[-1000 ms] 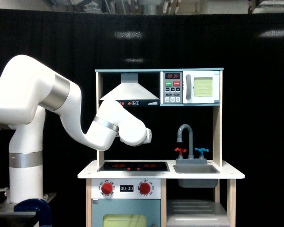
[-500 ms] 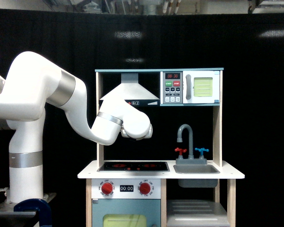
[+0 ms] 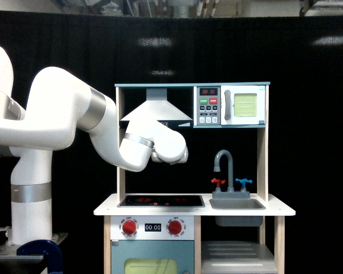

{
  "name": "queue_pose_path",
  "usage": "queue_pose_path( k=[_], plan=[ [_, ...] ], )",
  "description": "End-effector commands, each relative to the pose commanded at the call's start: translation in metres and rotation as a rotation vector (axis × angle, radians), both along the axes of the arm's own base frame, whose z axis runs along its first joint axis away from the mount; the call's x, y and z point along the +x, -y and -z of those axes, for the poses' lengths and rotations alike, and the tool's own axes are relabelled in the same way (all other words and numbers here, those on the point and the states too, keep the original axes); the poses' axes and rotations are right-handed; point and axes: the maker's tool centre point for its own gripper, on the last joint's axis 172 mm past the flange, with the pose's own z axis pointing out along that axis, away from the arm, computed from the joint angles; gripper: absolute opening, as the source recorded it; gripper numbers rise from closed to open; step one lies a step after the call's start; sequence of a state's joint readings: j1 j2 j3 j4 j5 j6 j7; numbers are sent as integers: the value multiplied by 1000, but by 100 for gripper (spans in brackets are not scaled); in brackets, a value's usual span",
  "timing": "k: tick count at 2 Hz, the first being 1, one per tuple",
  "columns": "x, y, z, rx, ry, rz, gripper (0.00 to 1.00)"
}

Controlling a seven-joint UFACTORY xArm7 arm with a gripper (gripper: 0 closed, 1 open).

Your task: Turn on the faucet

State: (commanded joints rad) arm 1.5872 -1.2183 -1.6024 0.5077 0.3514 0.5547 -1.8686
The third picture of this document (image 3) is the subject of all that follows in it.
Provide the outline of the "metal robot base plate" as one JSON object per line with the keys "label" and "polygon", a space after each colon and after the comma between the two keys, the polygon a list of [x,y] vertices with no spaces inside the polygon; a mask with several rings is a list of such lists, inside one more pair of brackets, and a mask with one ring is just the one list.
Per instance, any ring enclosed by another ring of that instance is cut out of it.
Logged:
{"label": "metal robot base plate", "polygon": [[12,259],[37,259],[46,252],[43,247],[49,246],[55,251],[59,251],[59,245],[68,237],[67,232],[54,233],[50,240],[34,240],[23,245],[12,243],[11,237],[0,245],[0,260]]}

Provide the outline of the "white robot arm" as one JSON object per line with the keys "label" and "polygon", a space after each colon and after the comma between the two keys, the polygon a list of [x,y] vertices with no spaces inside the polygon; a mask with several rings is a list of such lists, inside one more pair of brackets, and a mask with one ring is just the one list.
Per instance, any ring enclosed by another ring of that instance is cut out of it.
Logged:
{"label": "white robot arm", "polygon": [[0,47],[0,157],[19,159],[11,173],[14,245],[52,238],[52,154],[71,146],[77,130],[89,134],[103,160],[128,171],[142,171],[149,160],[187,161],[184,137],[146,114],[132,117],[119,139],[115,103],[62,68],[47,67],[34,77],[26,107],[11,96],[13,80]]}

